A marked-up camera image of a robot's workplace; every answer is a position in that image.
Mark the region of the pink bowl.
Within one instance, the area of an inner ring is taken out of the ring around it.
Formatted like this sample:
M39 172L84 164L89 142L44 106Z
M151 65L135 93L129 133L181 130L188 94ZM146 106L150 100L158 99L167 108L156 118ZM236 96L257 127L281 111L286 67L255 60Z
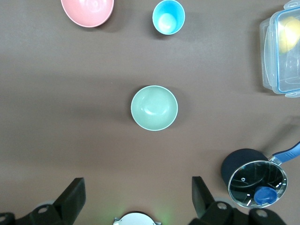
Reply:
M114 0L60 0L64 12L75 24L94 28L104 24L111 16Z

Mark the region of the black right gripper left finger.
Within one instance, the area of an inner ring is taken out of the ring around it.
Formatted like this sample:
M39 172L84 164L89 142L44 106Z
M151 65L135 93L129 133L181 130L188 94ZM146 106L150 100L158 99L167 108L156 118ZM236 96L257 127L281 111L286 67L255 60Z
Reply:
M75 178L53 203L42 204L21 218L0 213L0 225L73 225L85 202L84 178Z

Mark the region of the pale green bowl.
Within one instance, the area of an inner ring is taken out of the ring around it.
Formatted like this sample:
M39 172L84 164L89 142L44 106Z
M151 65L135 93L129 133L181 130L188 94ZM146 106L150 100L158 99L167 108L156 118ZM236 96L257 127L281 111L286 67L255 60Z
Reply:
M179 107L170 90L163 86L150 85L135 93L130 111L140 127L148 131L161 131L174 123Z

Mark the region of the clear plastic food container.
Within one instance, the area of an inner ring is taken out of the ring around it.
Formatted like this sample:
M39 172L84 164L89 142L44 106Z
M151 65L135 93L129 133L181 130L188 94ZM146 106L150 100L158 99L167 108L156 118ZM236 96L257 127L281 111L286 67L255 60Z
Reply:
M260 24L260 42L261 42L261 64L262 64L262 83L267 89L273 90L274 86L271 84L273 81L272 68L274 57L271 52L269 40L269 25L271 18L264 20Z

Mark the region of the glass lid with blue knob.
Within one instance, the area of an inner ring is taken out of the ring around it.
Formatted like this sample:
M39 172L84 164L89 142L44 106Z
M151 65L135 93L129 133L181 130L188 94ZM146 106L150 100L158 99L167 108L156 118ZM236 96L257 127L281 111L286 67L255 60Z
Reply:
M265 208L276 203L288 185L286 173L269 161L257 160L239 167L227 185L231 199L244 208Z

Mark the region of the light blue plastic cup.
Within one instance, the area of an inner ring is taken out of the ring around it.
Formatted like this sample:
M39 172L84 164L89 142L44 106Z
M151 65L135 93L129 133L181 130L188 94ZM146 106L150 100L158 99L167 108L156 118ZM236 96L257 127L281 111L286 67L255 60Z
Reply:
M177 0L162 0L152 13L152 23L163 35L173 35L181 30L185 18L185 10Z

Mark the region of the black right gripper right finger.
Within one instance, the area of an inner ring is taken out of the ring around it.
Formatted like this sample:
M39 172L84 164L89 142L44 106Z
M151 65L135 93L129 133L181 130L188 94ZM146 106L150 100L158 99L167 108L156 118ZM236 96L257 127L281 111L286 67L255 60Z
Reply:
M197 218L191 225L285 225L271 210L254 208L245 214L226 202L215 201L200 176L192 177L192 202Z

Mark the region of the yellow fruit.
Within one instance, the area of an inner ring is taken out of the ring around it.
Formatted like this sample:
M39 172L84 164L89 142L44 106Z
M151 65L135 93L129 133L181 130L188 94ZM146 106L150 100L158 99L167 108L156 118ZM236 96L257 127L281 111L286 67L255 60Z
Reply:
M300 20L289 16L278 24L278 49L280 54L292 50L300 40Z

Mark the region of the clear lid with blue seal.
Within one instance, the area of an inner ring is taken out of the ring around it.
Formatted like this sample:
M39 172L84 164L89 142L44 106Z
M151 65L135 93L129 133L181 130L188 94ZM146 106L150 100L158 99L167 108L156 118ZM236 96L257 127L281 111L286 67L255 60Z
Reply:
M281 20L293 16L300 20L300 0L290 0L282 11L276 12L270 20L269 40L274 57L272 68L273 91L287 98L300 98L300 40L285 54L278 49L278 24Z

